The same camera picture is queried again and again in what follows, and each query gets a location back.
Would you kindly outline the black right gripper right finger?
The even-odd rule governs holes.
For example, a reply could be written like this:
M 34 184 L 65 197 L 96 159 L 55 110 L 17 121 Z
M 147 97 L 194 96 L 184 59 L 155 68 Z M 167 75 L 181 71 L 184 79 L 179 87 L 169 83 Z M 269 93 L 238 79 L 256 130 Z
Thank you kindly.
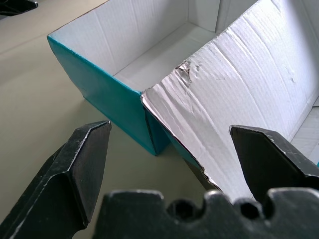
M 230 135 L 245 181 L 258 202 L 272 188 L 319 188 L 318 167 L 278 132 L 232 125 Z

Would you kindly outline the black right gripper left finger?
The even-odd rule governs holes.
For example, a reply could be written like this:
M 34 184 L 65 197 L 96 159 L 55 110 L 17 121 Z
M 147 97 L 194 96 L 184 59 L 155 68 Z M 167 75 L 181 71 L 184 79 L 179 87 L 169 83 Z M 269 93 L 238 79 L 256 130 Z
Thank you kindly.
M 0 225 L 2 239 L 71 239 L 91 222 L 100 193 L 109 121 L 74 130 L 43 164 Z

